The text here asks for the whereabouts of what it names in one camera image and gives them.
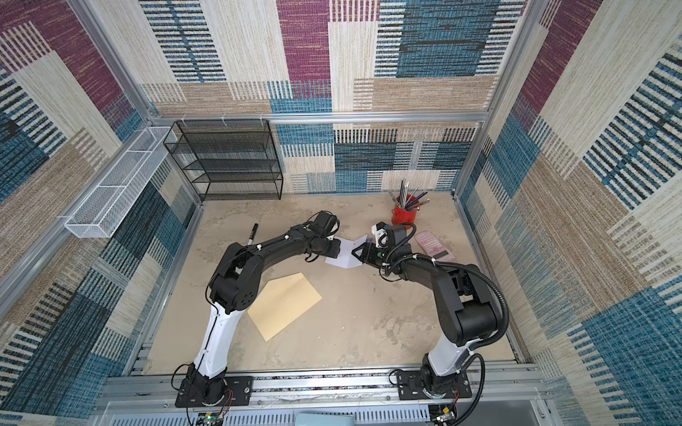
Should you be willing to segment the white letter paper blue border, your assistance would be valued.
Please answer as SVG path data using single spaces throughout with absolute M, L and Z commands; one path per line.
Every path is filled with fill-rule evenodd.
M 362 246 L 367 241 L 367 234 L 361 238 L 351 241 L 344 238 L 339 238 L 340 250 L 336 258 L 327 257 L 325 260 L 326 264 L 331 266 L 337 266 L 343 269 L 352 269 L 362 265 L 362 262 L 358 260 L 352 253 L 352 250 Z

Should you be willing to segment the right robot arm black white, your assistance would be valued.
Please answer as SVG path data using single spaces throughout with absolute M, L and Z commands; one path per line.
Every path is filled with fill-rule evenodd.
M 373 239 L 353 247 L 353 257 L 377 268 L 385 280 L 394 275 L 433 292 L 442 335 L 424 355 L 414 383 L 428 398 L 445 397 L 465 381 L 468 367 L 479 356 L 476 351 L 504 337 L 510 322 L 508 303 L 478 266 L 414 252 L 410 240 L 415 225 L 380 222 L 372 233 Z

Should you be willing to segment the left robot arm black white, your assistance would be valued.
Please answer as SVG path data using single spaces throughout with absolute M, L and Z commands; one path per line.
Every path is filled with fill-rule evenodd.
M 270 240 L 228 246 L 204 292 L 211 316 L 200 351 L 181 383 L 182 392 L 198 392 L 206 402 L 223 392 L 230 346 L 240 319 L 259 294 L 264 271 L 299 255 L 305 255 L 307 261 L 336 258 L 340 252 L 340 241 L 335 237 L 339 227 L 336 215 L 320 211 Z

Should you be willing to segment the tan manila envelope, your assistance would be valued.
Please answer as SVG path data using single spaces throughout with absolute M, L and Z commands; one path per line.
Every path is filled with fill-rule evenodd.
M 248 314 L 268 342 L 321 301 L 321 295 L 303 273 L 270 280 L 250 306 Z

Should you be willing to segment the red pen cup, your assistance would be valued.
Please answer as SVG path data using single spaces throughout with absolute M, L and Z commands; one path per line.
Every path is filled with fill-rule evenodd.
M 414 209 L 413 211 L 406 211 L 406 209 L 396 206 L 392 210 L 391 223 L 393 225 L 403 225 L 406 223 L 414 224 L 417 213 L 417 209 Z

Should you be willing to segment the pink calculator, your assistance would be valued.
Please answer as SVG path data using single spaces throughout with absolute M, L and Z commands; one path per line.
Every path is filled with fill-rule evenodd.
M 417 234 L 414 240 L 424 253 L 440 262 L 456 263 L 454 254 L 430 231 Z

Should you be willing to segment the pens in red cup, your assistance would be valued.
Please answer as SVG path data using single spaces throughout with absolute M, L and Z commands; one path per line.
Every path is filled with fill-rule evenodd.
M 389 195 L 396 208 L 403 211 L 418 211 L 422 206 L 428 204 L 430 200 L 426 198 L 427 192 L 417 194 L 418 187 L 410 190 L 410 183 L 406 180 L 401 181 L 401 186 L 397 195 L 389 192 Z

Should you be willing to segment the black and white marker pen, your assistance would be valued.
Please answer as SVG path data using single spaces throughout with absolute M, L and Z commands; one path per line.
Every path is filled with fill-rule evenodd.
M 247 245 L 252 245 L 252 244 L 253 244 L 258 229 L 259 229 L 259 224 L 258 224 L 258 223 L 255 223 L 254 226 L 252 227 L 251 231 L 250 231 L 250 236 L 249 236 L 249 239 L 248 239 L 248 241 L 247 241 Z

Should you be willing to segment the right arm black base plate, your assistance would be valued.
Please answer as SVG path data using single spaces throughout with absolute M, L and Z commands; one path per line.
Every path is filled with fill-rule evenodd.
M 389 382 L 397 388 L 400 400 L 472 397 L 471 383 L 465 373 L 435 376 L 422 370 L 397 369 L 389 374 Z

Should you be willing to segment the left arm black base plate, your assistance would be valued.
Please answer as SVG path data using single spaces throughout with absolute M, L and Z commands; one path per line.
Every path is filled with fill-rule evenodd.
M 253 376 L 223 376 L 207 381 L 202 376 L 186 377 L 175 400 L 176 408 L 227 408 L 248 406 Z

